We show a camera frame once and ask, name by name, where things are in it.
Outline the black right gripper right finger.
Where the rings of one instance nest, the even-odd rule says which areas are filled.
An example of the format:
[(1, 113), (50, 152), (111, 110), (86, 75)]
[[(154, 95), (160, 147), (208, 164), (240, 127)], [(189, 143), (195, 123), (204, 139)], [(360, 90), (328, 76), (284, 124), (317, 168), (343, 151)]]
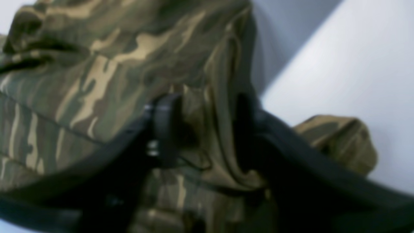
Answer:
[(341, 167), (246, 94), (238, 95), (235, 109), (238, 165), (267, 182), (281, 233), (413, 231), (413, 196)]

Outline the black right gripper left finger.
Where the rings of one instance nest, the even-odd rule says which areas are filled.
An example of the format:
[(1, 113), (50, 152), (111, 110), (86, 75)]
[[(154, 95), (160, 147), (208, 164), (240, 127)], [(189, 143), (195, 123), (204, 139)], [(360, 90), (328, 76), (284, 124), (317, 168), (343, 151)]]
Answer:
[(146, 175), (177, 164), (181, 108), (181, 94), (163, 95), (92, 155), (1, 194), (1, 219), (49, 233), (126, 229)]

